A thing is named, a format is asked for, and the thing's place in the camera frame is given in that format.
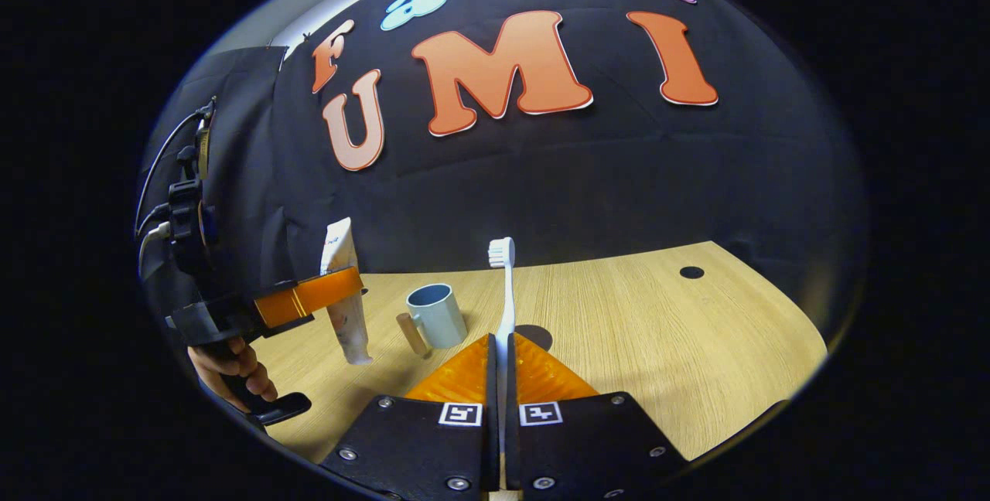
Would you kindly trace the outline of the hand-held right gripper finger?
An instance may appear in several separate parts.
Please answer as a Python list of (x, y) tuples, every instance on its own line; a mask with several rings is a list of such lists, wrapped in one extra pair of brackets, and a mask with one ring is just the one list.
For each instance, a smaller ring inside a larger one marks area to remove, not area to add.
[(517, 385), (509, 346), (504, 473), (522, 500), (658, 500), (689, 467), (629, 392), (521, 403)]
[(388, 500), (487, 500), (500, 483), (494, 336), (482, 345), (480, 402), (376, 396), (322, 469)]

